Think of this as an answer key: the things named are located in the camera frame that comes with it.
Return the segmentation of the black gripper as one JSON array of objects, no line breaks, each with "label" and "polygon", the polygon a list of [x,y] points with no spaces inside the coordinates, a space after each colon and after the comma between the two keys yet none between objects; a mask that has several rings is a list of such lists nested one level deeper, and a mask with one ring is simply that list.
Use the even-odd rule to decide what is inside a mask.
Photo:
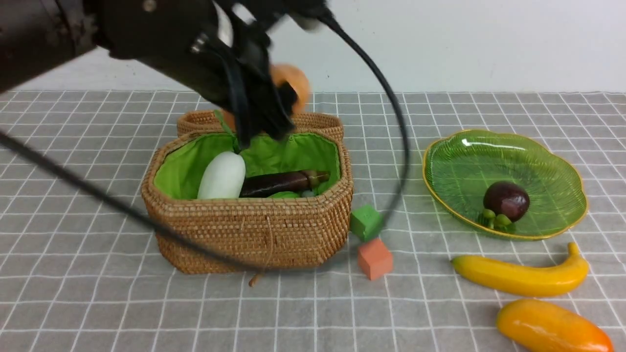
[{"label": "black gripper", "polygon": [[219,23],[218,19],[201,23],[186,37],[177,27],[172,46],[158,40],[155,52],[138,60],[235,114],[241,150],[261,133],[284,140],[295,129],[291,116],[299,95],[289,82],[274,86],[268,35],[257,22],[232,17],[233,43],[228,45],[219,37]]}]

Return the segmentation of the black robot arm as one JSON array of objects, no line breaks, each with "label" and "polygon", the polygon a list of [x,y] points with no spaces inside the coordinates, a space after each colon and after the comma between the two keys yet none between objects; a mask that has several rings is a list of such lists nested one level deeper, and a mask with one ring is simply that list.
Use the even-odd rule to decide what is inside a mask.
[{"label": "black robot arm", "polygon": [[239,145],[295,127],[295,92],[270,75],[269,37],[230,0],[3,0],[1,91],[100,47],[193,90],[233,116]]}]

